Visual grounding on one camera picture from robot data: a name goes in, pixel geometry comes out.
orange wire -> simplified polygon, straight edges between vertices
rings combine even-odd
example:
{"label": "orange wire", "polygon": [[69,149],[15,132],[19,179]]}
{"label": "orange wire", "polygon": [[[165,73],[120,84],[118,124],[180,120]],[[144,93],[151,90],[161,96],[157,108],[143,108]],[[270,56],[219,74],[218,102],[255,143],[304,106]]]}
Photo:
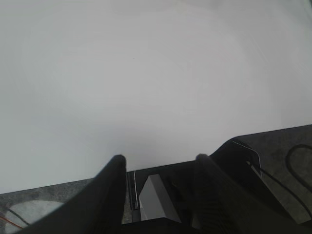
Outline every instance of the orange wire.
{"label": "orange wire", "polygon": [[13,226],[19,228],[19,229],[23,229],[21,226],[15,224],[15,223],[12,223],[10,220],[8,220],[8,219],[6,219],[6,218],[4,218],[4,217],[2,217],[2,216],[0,216],[0,219],[2,219],[3,221],[5,221],[5,222],[7,222],[7,223],[9,223],[9,224],[11,224],[11,225],[13,225]]}

black cable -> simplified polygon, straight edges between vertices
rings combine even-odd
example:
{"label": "black cable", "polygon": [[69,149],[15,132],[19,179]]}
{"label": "black cable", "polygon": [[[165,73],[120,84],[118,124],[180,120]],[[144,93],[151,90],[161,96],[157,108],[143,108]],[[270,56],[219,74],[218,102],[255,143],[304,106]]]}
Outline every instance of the black cable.
{"label": "black cable", "polygon": [[2,208],[6,209],[8,212],[12,213],[13,215],[15,215],[17,218],[19,218],[23,223],[25,223],[26,225],[30,226],[30,224],[25,220],[23,219],[18,213],[16,213],[15,211],[12,211],[11,209],[9,208],[6,208],[2,205],[0,205]]}
{"label": "black cable", "polygon": [[298,175],[298,173],[293,169],[292,165],[291,165],[291,155],[294,153],[295,150],[297,149],[309,149],[312,150],[312,147],[309,145],[296,145],[294,147],[292,147],[286,157],[285,157],[285,162],[286,162],[286,167],[287,170],[289,171],[290,174],[292,174],[292,176],[303,186],[305,187],[307,190],[309,190],[312,193],[312,187],[300,176]]}
{"label": "black cable", "polygon": [[304,204],[304,202],[289,188],[287,188],[285,185],[282,184],[278,179],[276,179],[274,176],[272,176],[270,173],[262,169],[261,167],[255,166],[250,164],[251,166],[258,168],[260,171],[262,171],[264,174],[266,174],[268,177],[270,177],[272,180],[274,180],[276,183],[278,183],[282,188],[284,188],[287,192],[289,192],[301,205],[302,207],[306,210],[306,212],[309,214],[310,218],[312,219],[312,213],[309,210],[309,208]]}

floor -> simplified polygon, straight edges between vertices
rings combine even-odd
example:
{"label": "floor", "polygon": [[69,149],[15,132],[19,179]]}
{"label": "floor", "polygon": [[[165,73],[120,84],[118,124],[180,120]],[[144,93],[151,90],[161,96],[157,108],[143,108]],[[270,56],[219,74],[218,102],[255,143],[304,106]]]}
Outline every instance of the floor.
{"label": "floor", "polygon": [[[297,144],[312,145],[312,125],[273,132],[259,133],[247,136],[240,136],[238,139],[258,152],[261,167],[270,172],[274,177],[288,186],[305,202],[312,210],[312,194],[300,185],[286,170],[285,155],[287,151]],[[301,149],[294,152],[291,163],[296,171],[309,183],[312,184],[312,151]],[[263,175],[262,180],[266,183],[275,197],[284,208],[290,213],[297,223],[309,220],[306,212],[287,192],[267,176]],[[3,207],[27,201],[53,201],[64,203],[83,189],[91,180],[81,180],[65,184],[58,184],[42,188],[30,189],[14,193],[0,195],[0,215],[6,216]],[[130,223],[132,220],[128,193],[124,209],[123,223]],[[0,220],[0,234],[11,233],[8,230],[9,224]]]}

white wall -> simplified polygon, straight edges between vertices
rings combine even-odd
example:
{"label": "white wall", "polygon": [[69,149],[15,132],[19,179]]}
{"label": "white wall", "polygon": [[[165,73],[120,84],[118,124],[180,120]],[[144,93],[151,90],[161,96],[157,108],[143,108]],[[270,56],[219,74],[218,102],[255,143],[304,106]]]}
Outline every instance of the white wall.
{"label": "white wall", "polygon": [[308,2],[0,0],[0,193],[311,124]]}

cable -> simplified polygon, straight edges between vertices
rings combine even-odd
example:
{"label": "cable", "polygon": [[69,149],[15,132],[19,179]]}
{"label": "cable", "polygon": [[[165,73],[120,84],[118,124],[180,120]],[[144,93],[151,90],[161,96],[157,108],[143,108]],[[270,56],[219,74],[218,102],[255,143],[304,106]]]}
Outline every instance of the cable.
{"label": "cable", "polygon": [[[292,148],[288,151],[286,158],[289,157],[289,156],[292,154],[292,152],[295,150],[295,147],[297,147],[297,146],[292,147]],[[244,146],[244,147],[247,148],[247,149],[249,149],[249,150],[252,150],[252,151],[256,152],[254,149],[251,149],[251,148],[246,147],[246,146]],[[278,184],[279,184],[282,188],[284,188],[287,192],[289,192],[289,193],[301,204],[301,206],[306,210],[306,212],[309,214],[310,218],[312,219],[312,213],[311,213],[311,211],[309,210],[309,208],[306,206],[306,204],[304,204],[304,202],[303,202],[292,190],[290,190],[290,189],[289,189],[288,187],[286,187],[282,182],[280,182],[280,181],[279,181],[278,179],[276,179],[273,175],[271,175],[270,173],[268,173],[267,171],[265,171],[265,170],[262,169],[261,167],[258,167],[258,166],[256,166],[256,165],[253,165],[253,164],[251,164],[251,163],[250,163],[250,166],[253,166],[253,167],[259,169],[259,170],[262,171],[264,174],[266,174],[269,178],[271,178],[271,179],[274,180],[276,183],[278,183]]]}
{"label": "cable", "polygon": [[3,209],[7,210],[7,211],[10,212],[10,213],[12,213],[12,214],[15,215],[17,218],[19,218],[23,223],[25,223],[26,225],[30,226],[30,224],[29,224],[25,219],[23,219],[18,213],[16,213],[15,211],[12,211],[11,209],[6,208],[6,207],[3,206],[3,205],[0,205],[0,207],[2,207]]}
{"label": "cable", "polygon": [[135,171],[135,172],[133,173],[133,180],[134,180],[134,183],[135,183],[135,193],[136,193],[136,208],[138,208],[138,200],[137,200],[137,180],[136,180],[136,172],[137,172],[137,171]]}
{"label": "cable", "polygon": [[5,221],[5,222],[7,222],[7,223],[9,223],[9,224],[11,224],[11,225],[13,225],[13,226],[19,228],[19,229],[23,229],[21,226],[15,224],[15,223],[13,223],[13,222],[11,222],[10,220],[8,220],[8,219],[6,219],[6,218],[4,218],[4,217],[2,217],[2,216],[0,216],[0,219],[2,219],[3,221]]}
{"label": "cable", "polygon": [[289,188],[287,188],[285,185],[282,184],[282,182],[280,182],[278,179],[276,179],[274,176],[272,176],[271,174],[269,174],[267,171],[265,171],[264,169],[258,167],[258,166],[255,166],[255,165],[252,165],[250,164],[251,166],[255,167],[255,168],[258,168],[260,171],[262,171],[264,174],[266,174],[268,177],[270,177],[272,180],[274,180],[276,183],[278,183],[282,188],[284,188],[287,192],[289,192],[300,204],[301,206],[306,210],[306,212],[309,214],[310,218],[312,219],[312,213],[311,211],[309,210],[309,208],[306,206],[306,204],[304,204],[304,202],[292,191],[290,190]]}
{"label": "cable", "polygon": [[312,187],[300,176],[298,175],[297,172],[295,172],[295,170],[293,169],[292,165],[291,165],[291,155],[294,153],[295,150],[297,149],[309,149],[312,150],[312,147],[309,145],[296,145],[294,147],[292,147],[286,157],[285,157],[285,162],[286,162],[286,167],[287,170],[289,171],[290,174],[292,174],[292,176],[303,186],[305,187],[307,190],[309,190],[312,193]]}
{"label": "cable", "polygon": [[12,211],[11,209],[7,209],[7,210],[8,212],[14,214],[17,218],[19,218],[23,223],[30,226],[30,224],[25,219],[23,219],[18,213],[16,213],[15,211]]}

